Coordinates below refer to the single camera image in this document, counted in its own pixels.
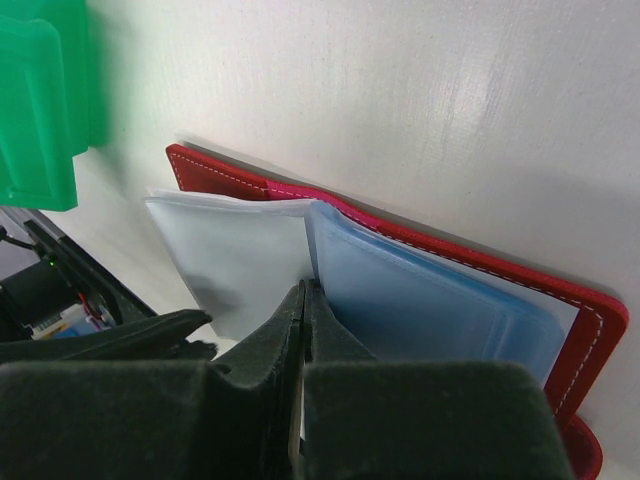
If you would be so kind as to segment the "green plastic card tray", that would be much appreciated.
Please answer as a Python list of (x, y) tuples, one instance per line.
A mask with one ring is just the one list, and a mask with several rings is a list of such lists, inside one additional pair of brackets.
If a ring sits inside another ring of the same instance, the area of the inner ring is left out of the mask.
[(89, 2), (2, 2), (2, 205), (77, 206), (74, 159), (109, 139), (108, 64)]

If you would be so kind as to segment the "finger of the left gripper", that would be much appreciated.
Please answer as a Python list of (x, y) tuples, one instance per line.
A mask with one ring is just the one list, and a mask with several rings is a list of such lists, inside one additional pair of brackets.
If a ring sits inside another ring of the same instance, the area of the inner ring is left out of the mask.
[(188, 339), (210, 320), (202, 310), (186, 309), (85, 336), (3, 343), (1, 371), (76, 373), (212, 360), (216, 343)]

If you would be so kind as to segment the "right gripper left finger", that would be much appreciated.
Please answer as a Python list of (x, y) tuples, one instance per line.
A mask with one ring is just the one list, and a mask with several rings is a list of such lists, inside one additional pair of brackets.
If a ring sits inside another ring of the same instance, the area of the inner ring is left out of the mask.
[(5, 479), (291, 479), (305, 288), (212, 360), (1, 371)]

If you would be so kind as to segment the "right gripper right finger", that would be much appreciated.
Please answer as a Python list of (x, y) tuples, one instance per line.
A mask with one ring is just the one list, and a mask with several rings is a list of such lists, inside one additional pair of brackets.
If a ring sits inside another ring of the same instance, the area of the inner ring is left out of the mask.
[(377, 359), (321, 287), (304, 306), (308, 479), (569, 479), (547, 399), (521, 366)]

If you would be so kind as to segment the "red card holder wallet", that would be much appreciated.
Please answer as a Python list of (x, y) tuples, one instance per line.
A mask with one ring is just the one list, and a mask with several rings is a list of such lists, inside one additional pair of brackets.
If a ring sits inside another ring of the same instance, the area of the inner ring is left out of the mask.
[(296, 280), (313, 278), (382, 359), (524, 366), (576, 476), (599, 475), (600, 443), (577, 411), (628, 327), (619, 300), (226, 157), (179, 144), (166, 154), (178, 186), (145, 205), (218, 336), (244, 340)]

